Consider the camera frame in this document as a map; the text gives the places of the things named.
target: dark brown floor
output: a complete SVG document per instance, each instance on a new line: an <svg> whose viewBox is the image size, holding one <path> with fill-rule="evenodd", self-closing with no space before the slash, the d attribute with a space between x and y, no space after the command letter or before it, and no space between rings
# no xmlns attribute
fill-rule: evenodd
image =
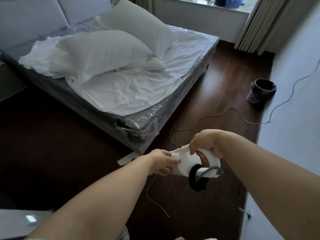
<svg viewBox="0 0 320 240"><path fill-rule="evenodd" d="M272 56L257 57L217 48L206 75L200 78L154 140L149 150L169 150L173 125L190 128L202 116L227 107L259 122L261 112L245 100L250 83L269 78ZM177 146L190 142L202 129L216 128L256 141L259 127L234 111L204 118L192 131L179 134ZM37 89L27 89L0 103L0 188L20 209L58 208L76 193L119 168L130 153L112 137ZM128 221L131 239L237 239L246 190L225 161L225 173L210 179L207 190L190 189L186 177L157 177L149 196L144 188Z"/></svg>

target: mattress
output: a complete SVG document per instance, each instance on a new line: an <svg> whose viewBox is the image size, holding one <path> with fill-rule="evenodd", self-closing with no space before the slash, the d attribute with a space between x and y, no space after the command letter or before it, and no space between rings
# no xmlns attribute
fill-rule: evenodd
<svg viewBox="0 0 320 240"><path fill-rule="evenodd" d="M183 28L173 26L170 28L188 32L187 29ZM74 32L76 31L63 30L54 35L65 36L73 34ZM201 74L205 72L208 60L214 53L219 40L218 37L212 35L206 35L206 37L208 43L205 49L188 73L181 78L183 82L179 87L159 103L148 109L127 116L101 112L75 93L64 78L53 79L52 77L44 76L34 70L28 70L19 65L19 58L30 52L35 40L2 52L4 52L3 55L13 70L20 72L24 79L31 81L124 145L143 154L194 83Z"/></svg>

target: trash can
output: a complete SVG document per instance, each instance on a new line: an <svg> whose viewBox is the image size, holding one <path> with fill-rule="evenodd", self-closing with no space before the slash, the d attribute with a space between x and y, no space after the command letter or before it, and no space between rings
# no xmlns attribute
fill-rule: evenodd
<svg viewBox="0 0 320 240"><path fill-rule="evenodd" d="M257 79L251 83L247 101L254 105L264 105L276 93L277 86L270 80Z"/></svg>

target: upholstered headboard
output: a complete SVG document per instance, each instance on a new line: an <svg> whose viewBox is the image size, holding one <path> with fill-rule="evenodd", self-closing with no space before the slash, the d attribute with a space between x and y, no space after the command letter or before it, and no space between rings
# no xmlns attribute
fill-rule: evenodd
<svg viewBox="0 0 320 240"><path fill-rule="evenodd" d="M77 30L111 8L111 0L0 0L0 50Z"/></svg>

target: white shoe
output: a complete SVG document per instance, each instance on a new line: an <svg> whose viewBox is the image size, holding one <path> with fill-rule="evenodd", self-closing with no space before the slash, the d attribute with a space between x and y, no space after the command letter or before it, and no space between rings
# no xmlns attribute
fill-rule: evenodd
<svg viewBox="0 0 320 240"><path fill-rule="evenodd" d="M123 231L119 234L116 240L130 240L130 235L126 226L124 226Z"/></svg>

